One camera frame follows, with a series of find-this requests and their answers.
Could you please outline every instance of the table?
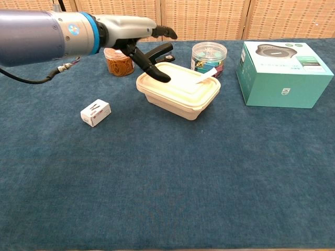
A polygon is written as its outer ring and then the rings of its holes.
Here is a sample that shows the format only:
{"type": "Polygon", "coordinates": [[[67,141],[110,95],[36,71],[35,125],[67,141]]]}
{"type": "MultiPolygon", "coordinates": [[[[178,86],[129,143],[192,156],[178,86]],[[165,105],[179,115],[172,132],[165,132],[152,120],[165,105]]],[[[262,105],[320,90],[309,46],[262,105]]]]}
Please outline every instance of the table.
{"type": "MultiPolygon", "coordinates": [[[[335,72],[335,39],[283,41],[335,72]]],[[[111,76],[103,53],[42,85],[0,75],[0,250],[334,248],[335,80],[313,109],[247,107],[243,41],[218,42],[221,90],[195,121],[148,103],[138,67],[111,76]],[[113,111],[91,128],[80,111],[97,98],[113,111]]],[[[173,42],[174,63],[195,43],[173,42]]]]}

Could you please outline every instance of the container lid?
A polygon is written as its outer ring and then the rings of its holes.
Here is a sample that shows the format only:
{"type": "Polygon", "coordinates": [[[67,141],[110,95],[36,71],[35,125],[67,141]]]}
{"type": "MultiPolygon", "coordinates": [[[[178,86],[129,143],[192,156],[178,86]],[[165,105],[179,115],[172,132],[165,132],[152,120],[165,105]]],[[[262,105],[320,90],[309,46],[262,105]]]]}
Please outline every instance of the container lid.
{"type": "Polygon", "coordinates": [[[221,61],[227,56],[227,48],[219,43],[201,42],[193,46],[192,56],[200,61],[221,61]]]}
{"type": "Polygon", "coordinates": [[[120,50],[114,50],[113,48],[105,48],[104,54],[106,59],[110,60],[122,60],[128,58],[120,50]]]}
{"type": "Polygon", "coordinates": [[[143,73],[137,78],[137,89],[142,93],[155,95],[162,100],[180,105],[181,108],[202,110],[220,90],[221,84],[214,77],[195,84],[202,73],[168,62],[158,63],[156,67],[169,75],[171,80],[163,83],[143,73]]]}

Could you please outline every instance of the robotic arm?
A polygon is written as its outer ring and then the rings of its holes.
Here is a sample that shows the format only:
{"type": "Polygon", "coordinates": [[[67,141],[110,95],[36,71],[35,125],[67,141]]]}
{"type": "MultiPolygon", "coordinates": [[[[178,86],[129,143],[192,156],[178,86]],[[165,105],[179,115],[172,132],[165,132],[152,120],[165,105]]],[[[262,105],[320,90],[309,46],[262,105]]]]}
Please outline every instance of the robotic arm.
{"type": "Polygon", "coordinates": [[[171,28],[145,17],[0,10],[0,65],[92,55],[109,47],[121,50],[148,75],[166,83],[170,77],[136,47],[139,39],[150,36],[177,39],[171,28]]]}

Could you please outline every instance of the teal product box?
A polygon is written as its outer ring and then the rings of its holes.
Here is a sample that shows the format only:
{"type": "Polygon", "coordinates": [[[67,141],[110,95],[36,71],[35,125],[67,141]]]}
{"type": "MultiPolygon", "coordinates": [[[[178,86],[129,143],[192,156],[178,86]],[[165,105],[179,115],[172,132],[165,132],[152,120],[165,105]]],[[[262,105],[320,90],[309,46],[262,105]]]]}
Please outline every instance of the teal product box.
{"type": "Polygon", "coordinates": [[[306,44],[244,42],[237,77],[247,106],[312,108],[334,74],[306,44]]]}

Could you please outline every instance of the philips logo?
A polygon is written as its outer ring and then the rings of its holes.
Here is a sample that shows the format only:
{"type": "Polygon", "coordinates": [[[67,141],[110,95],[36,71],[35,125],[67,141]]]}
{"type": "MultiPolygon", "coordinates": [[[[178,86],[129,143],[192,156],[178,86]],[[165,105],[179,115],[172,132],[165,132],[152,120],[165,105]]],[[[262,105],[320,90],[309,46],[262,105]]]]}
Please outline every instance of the philips logo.
{"type": "Polygon", "coordinates": [[[287,95],[287,94],[289,93],[290,90],[291,90],[291,88],[284,88],[284,89],[282,90],[282,95],[283,95],[283,96],[287,95]]]}

